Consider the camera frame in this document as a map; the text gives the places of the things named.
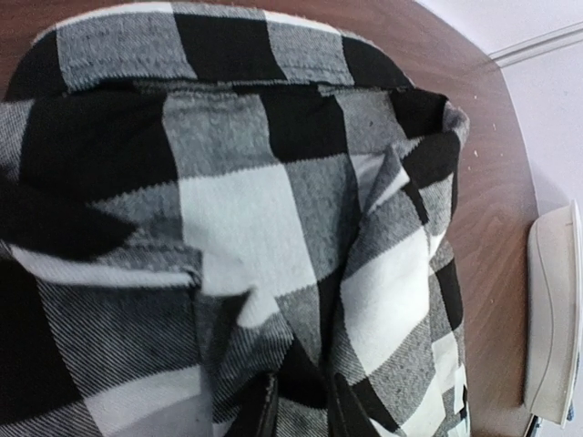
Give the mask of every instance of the brown table surface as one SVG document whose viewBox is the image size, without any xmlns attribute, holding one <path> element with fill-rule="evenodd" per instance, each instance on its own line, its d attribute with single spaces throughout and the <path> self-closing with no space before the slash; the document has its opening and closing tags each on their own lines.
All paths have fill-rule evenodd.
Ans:
<svg viewBox="0 0 583 437">
<path fill-rule="evenodd" d="M 116 0 L 0 0 L 0 92 L 32 38 L 55 21 Z M 527 230 L 535 193 L 517 117 L 497 66 L 410 0 L 235 0 L 323 21 L 373 40 L 420 87 L 446 94 L 472 121 L 449 232 L 465 301 L 475 437 L 521 437 L 527 338 Z"/>
</svg>

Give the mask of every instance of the plaid flannel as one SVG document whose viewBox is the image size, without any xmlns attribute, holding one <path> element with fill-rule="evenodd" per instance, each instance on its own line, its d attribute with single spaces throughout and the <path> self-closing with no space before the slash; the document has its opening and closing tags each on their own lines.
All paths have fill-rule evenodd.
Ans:
<svg viewBox="0 0 583 437">
<path fill-rule="evenodd" d="M 469 435 L 444 240 L 467 130 L 298 17 L 49 29 L 0 104 L 0 436 L 244 437 L 273 396 L 277 436 Z"/>
</svg>

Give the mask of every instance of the gray fabric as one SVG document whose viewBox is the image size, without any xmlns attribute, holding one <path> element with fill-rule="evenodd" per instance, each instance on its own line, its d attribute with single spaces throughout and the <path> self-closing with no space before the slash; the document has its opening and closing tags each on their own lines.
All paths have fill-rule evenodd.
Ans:
<svg viewBox="0 0 583 437">
<path fill-rule="evenodd" d="M 277 437 L 319 437 L 328 432 L 326 410 L 317 410 L 300 403 L 281 399 L 281 414 L 277 416 Z"/>
<path fill-rule="evenodd" d="M 320 300 L 316 286 L 277 298 L 281 314 L 290 323 L 293 334 L 315 365 L 318 365 L 322 356 L 322 333 L 320 332 Z M 301 319 L 294 318 L 293 313 L 300 312 Z"/>
<path fill-rule="evenodd" d="M 452 179 L 453 176 L 450 176 L 430 187 L 419 190 L 427 209 L 427 214 L 429 215 L 429 224 L 426 229 L 431 235 L 437 236 L 443 234 L 452 219 Z"/>
<path fill-rule="evenodd" d="M 84 396 L 199 362 L 185 289 L 112 293 L 41 284 L 40 290 L 56 344 Z M 118 352 L 115 361 L 107 351 Z"/>
<path fill-rule="evenodd" d="M 303 237 L 316 279 L 324 279 L 343 263 L 358 231 L 357 183 L 347 156 L 300 161 L 287 166 L 295 201 L 312 204 L 298 209 Z"/>
<path fill-rule="evenodd" d="M 113 65 L 124 76 L 196 78 L 171 14 L 98 16 L 60 27 L 56 36 L 63 78 L 73 90 L 109 77 Z"/>
<path fill-rule="evenodd" d="M 417 325 L 383 367 L 369 377 L 379 399 L 399 423 L 411 417 L 411 407 L 421 403 L 435 376 L 429 325 L 429 318 Z"/>
<path fill-rule="evenodd" d="M 288 80 L 332 82 L 341 77 L 346 84 L 353 81 L 340 34 L 272 21 L 267 28 L 273 55 Z M 324 50 L 314 50 L 315 46 Z"/>
<path fill-rule="evenodd" d="M 395 141 L 406 139 L 388 93 L 343 90 L 336 98 L 343 109 L 351 155 L 384 153 Z"/>
<path fill-rule="evenodd" d="M 181 178 L 218 176 L 278 162 L 257 96 L 175 94 L 164 106 L 163 122 Z"/>
<path fill-rule="evenodd" d="M 0 168 L 6 180 L 15 182 L 20 176 L 20 153 L 32 100 L 0 105 Z"/>
<path fill-rule="evenodd" d="M 353 245 L 344 277 L 350 278 L 371 259 L 411 235 L 420 226 L 413 202 L 403 191 L 397 191 L 371 216 L 363 219 L 361 237 Z"/>
</svg>

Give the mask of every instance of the black and white plaid fabric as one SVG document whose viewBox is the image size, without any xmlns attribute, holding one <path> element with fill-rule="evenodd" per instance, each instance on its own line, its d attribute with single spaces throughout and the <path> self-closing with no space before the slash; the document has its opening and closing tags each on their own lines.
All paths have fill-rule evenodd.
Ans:
<svg viewBox="0 0 583 437">
<path fill-rule="evenodd" d="M 467 130 L 297 17 L 49 29 L 0 104 L 0 436 L 468 436 Z"/>
</svg>

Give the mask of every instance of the buffalo check fabric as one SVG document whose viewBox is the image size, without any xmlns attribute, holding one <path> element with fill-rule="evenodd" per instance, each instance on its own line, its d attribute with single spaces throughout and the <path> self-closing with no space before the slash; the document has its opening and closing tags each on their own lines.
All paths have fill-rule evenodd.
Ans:
<svg viewBox="0 0 583 437">
<path fill-rule="evenodd" d="M 467 131 L 299 17 L 48 29 L 0 104 L 0 435 L 469 435 Z"/>
</svg>

